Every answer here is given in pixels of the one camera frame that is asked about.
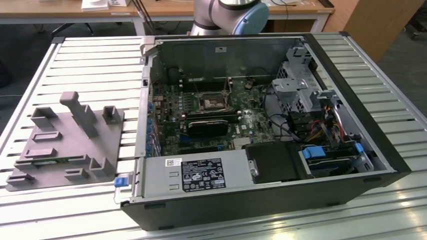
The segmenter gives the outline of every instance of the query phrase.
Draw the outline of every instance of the warning label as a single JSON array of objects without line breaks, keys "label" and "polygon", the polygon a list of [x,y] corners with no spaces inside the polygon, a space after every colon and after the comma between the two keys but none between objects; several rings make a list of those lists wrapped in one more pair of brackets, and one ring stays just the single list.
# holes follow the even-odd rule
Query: warning label
[{"label": "warning label", "polygon": [[220,158],[183,161],[180,163],[180,169],[184,192],[226,188]]}]

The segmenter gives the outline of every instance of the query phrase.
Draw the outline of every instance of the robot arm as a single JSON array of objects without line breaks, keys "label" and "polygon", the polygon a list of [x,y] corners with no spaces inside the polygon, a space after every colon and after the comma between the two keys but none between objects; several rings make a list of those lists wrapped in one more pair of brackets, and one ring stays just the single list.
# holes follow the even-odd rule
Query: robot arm
[{"label": "robot arm", "polygon": [[268,20],[260,0],[195,0],[191,35],[258,34]]}]

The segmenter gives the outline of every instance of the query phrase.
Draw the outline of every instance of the aluminum table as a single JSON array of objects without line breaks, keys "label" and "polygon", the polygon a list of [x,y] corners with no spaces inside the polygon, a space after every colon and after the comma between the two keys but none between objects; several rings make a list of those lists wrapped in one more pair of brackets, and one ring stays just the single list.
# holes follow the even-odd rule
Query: aluminum table
[{"label": "aluminum table", "polygon": [[8,192],[5,180],[33,127],[28,116],[35,107],[67,111],[57,103],[63,91],[79,91],[94,110],[124,109],[116,171],[134,170],[140,37],[67,38],[49,46],[0,137],[1,239],[426,239],[426,118],[350,37],[315,37],[414,171],[407,177],[344,205],[155,232],[143,231],[122,212],[112,182]]}]

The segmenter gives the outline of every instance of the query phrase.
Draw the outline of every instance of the wooden desk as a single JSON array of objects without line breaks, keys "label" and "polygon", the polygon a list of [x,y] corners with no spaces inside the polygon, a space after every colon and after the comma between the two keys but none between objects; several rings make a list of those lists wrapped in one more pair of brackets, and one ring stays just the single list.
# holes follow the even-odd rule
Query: wooden desk
[{"label": "wooden desk", "polygon": [[[154,21],[192,21],[194,0],[143,0]],[[306,0],[298,6],[270,6],[271,20],[314,20],[311,32],[322,32],[334,8],[318,0]],[[0,0],[0,24],[53,24],[134,22],[136,34],[146,35],[143,20],[132,3],[127,7],[81,12],[81,0]]]},{"label": "wooden desk", "polygon": [[64,24],[134,22],[136,35],[144,35],[143,19],[132,4],[108,10],[81,12],[81,0],[0,0],[0,24]]}]

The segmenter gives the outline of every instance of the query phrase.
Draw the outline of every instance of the metal frame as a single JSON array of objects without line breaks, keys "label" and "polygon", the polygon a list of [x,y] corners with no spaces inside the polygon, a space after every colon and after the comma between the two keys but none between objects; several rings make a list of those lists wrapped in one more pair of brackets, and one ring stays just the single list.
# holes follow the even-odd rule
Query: metal frame
[{"label": "metal frame", "polygon": [[[312,33],[322,32],[328,17],[330,12],[316,13],[316,14],[290,14],[288,20],[303,20],[312,19],[314,24],[311,27]],[[152,16],[152,21],[192,21],[194,16]],[[284,14],[271,14],[270,20],[284,20]],[[0,17],[0,24],[67,24],[67,23],[115,23],[115,22],[132,22],[136,35],[146,36],[144,20],[139,16],[112,16],[112,17]]]},{"label": "metal frame", "polygon": [[0,24],[76,24],[132,22],[135,26],[136,35],[144,36],[146,30],[143,19],[139,16],[123,15],[111,17],[0,17]]}]

